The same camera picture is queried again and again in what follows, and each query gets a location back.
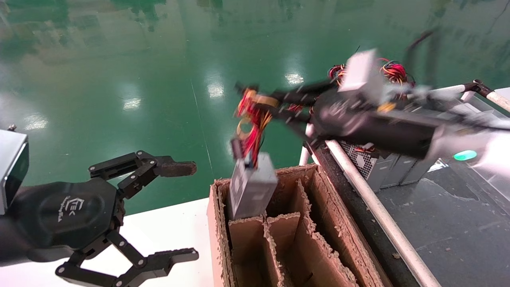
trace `wire bundle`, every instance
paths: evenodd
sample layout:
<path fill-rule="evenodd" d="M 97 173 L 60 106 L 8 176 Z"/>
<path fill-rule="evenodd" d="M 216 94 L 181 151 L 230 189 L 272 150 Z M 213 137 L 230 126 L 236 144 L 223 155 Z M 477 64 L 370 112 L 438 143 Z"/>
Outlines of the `wire bundle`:
<path fill-rule="evenodd" d="M 379 71 L 392 83 L 407 83 L 407 73 L 405 72 L 404 66 L 399 64 L 397 61 L 390 61 L 385 58 L 379 58 L 379 60 L 386 62 Z"/>
<path fill-rule="evenodd" d="M 379 71 L 388 79 L 388 81 L 390 81 L 391 83 L 398 83 L 400 85 L 408 82 L 407 80 L 408 74 L 405 71 L 404 66 L 399 64 L 397 61 L 394 60 L 390 61 L 386 58 L 379 58 L 378 60 L 381 60 L 383 62 L 383 65 L 381 66 Z M 337 81 L 337 84 L 340 86 L 342 84 L 342 78 L 346 73 L 345 68 L 346 68 L 345 64 L 335 65 L 331 69 L 329 69 L 327 75 L 330 79 L 335 79 Z M 415 85 L 414 79 L 410 82 L 410 84 L 412 86 Z"/>
<path fill-rule="evenodd" d="M 271 121 L 271 114 L 256 108 L 253 98 L 257 92 L 246 89 L 243 98 L 237 107 L 237 117 L 241 117 L 237 126 L 237 135 L 242 142 L 243 156 L 249 158 L 249 166 L 257 168 L 260 147 L 263 143 L 263 133 L 267 124 Z M 249 133 L 244 133 L 241 125 L 251 124 Z"/>
<path fill-rule="evenodd" d="M 327 75 L 330 79 L 336 79 L 337 84 L 340 86 L 342 83 L 342 78 L 345 75 L 345 64 L 335 65 L 327 72 Z"/>

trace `robotic hand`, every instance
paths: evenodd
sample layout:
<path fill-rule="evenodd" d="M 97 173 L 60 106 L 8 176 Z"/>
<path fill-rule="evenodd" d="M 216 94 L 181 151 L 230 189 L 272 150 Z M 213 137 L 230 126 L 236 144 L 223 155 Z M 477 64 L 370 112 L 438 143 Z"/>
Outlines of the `robotic hand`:
<path fill-rule="evenodd" d="M 257 87 L 238 89 L 243 99 L 284 121 L 311 149 L 324 140 L 341 140 L 417 159 L 456 155 L 510 178 L 501 158 L 510 142 L 508 121 L 480 113 L 449 90 L 385 83 L 376 62 L 375 50 L 354 54 L 339 86 L 332 79 L 271 94 Z M 485 88 L 464 85 L 465 91 Z M 312 133 L 305 133 L 304 123 L 313 125 Z"/>
<path fill-rule="evenodd" d="M 56 275 L 83 286 L 136 287 L 167 276 L 175 263 L 198 259 L 193 248 L 143 257 L 119 234 L 130 199 L 156 177 L 193 175 L 192 161 L 144 151 L 120 156 L 88 168 L 91 180 L 20 187 L 28 170 L 27 136 L 0 131 L 0 266 L 27 261 L 49 262 L 70 257 Z M 118 188 L 109 179 L 131 173 Z M 119 277 L 80 268 L 113 244 L 133 266 Z"/>

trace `cardboard compartment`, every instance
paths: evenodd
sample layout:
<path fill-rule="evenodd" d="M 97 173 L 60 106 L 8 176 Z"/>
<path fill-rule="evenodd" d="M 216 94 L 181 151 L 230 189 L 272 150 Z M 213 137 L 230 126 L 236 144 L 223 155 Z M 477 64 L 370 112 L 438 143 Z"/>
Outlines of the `cardboard compartment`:
<path fill-rule="evenodd" d="M 383 286 L 345 206 L 320 167 L 278 170 L 266 213 L 228 221 L 229 180 L 211 186 L 215 286 Z"/>

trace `white surface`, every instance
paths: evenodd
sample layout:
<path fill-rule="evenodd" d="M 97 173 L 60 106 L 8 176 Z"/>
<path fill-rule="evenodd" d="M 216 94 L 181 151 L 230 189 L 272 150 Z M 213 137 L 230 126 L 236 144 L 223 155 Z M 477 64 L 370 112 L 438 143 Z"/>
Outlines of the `white surface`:
<path fill-rule="evenodd" d="M 124 218 L 120 234 L 143 256 L 155 252 L 195 248 L 197 261 L 175 264 L 168 277 L 147 280 L 142 287 L 213 286 L 211 248 L 207 223 L 209 198 L 147 211 Z M 65 260 L 49 263 L 25 263 L 0 268 L 2 287 L 76 286 L 55 275 Z M 82 264 L 82 268 L 119 276 L 131 263 L 115 247 Z"/>

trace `power supply unit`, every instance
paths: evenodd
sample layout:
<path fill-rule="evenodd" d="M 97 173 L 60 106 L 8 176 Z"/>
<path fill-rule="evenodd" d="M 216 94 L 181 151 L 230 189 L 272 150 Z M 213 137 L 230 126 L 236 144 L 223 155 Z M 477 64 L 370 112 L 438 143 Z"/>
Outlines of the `power supply unit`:
<path fill-rule="evenodd" d="M 277 184 L 278 178 L 269 154 L 259 154 L 256 169 L 246 166 L 243 158 L 237 159 L 230 182 L 230 219 L 255 217 L 264 213 Z"/>

